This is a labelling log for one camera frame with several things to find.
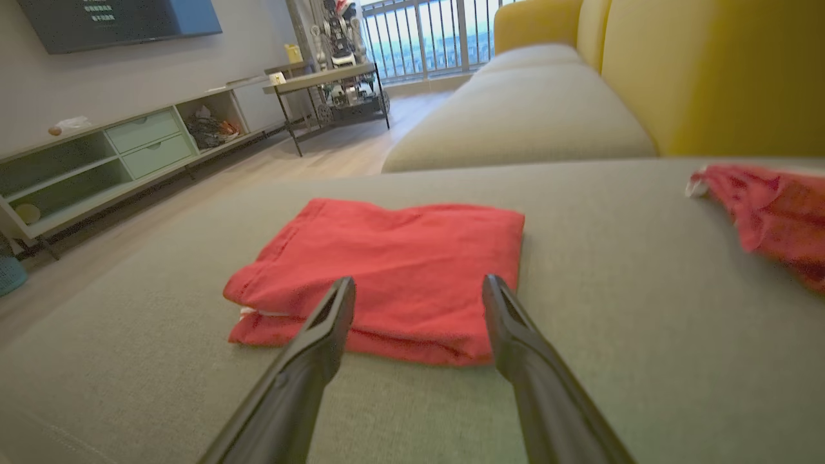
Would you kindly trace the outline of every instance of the red cloth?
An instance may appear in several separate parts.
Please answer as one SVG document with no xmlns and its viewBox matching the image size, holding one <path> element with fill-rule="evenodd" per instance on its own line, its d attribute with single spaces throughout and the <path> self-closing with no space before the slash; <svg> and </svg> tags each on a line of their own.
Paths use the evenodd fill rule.
<svg viewBox="0 0 825 464">
<path fill-rule="evenodd" d="M 332 283 L 350 275 L 356 309 L 348 349 L 426 364 L 490 363 L 482 280 L 496 273 L 515 288 L 523 227 L 522 214 L 482 206 L 388 211 L 312 200 L 229 279 L 224 296 L 255 310 L 229 341 L 287 343 Z"/>
<path fill-rule="evenodd" d="M 825 178 L 716 164 L 694 173 L 734 219 L 742 247 L 790 266 L 825 292 Z"/>
</svg>

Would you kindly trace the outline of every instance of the blue basket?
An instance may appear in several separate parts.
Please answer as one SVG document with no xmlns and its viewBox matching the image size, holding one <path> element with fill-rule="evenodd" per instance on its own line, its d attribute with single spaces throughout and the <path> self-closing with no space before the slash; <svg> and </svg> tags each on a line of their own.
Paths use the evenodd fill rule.
<svg viewBox="0 0 825 464">
<path fill-rule="evenodd" d="M 0 296 L 11 293 L 27 278 L 26 270 L 16 258 L 0 254 Z"/>
</svg>

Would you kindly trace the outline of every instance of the wall-mounted tv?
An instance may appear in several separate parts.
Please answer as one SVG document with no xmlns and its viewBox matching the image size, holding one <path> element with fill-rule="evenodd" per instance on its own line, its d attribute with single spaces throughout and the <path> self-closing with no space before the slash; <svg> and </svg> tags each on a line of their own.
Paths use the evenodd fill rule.
<svg viewBox="0 0 825 464">
<path fill-rule="evenodd" d="M 220 34 L 210 0 L 17 0 L 50 54 Z"/>
</svg>

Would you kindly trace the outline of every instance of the drawer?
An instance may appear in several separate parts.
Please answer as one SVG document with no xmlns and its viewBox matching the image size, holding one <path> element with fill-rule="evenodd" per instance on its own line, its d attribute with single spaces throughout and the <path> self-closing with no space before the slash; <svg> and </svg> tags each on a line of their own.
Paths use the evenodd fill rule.
<svg viewBox="0 0 825 464">
<path fill-rule="evenodd" d="M 171 111 L 161 111 L 106 129 L 111 142 L 120 153 L 154 142 L 179 132 Z"/>
<path fill-rule="evenodd" d="M 189 145 L 186 144 L 183 135 L 179 135 L 127 154 L 123 157 L 123 162 L 129 166 L 132 176 L 137 179 L 189 155 L 191 155 Z"/>
</svg>

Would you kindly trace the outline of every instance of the plastic bag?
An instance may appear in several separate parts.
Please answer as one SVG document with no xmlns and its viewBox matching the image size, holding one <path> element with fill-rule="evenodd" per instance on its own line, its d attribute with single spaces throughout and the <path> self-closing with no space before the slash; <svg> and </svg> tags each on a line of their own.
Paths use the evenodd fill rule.
<svg viewBox="0 0 825 464">
<path fill-rule="evenodd" d="M 49 133 L 51 135 L 61 135 L 66 132 L 73 132 L 75 130 L 85 129 L 87 127 L 92 127 L 92 123 L 89 122 L 89 119 L 85 116 L 78 116 L 73 117 L 71 119 L 64 119 L 61 122 L 53 125 L 49 128 Z"/>
</svg>

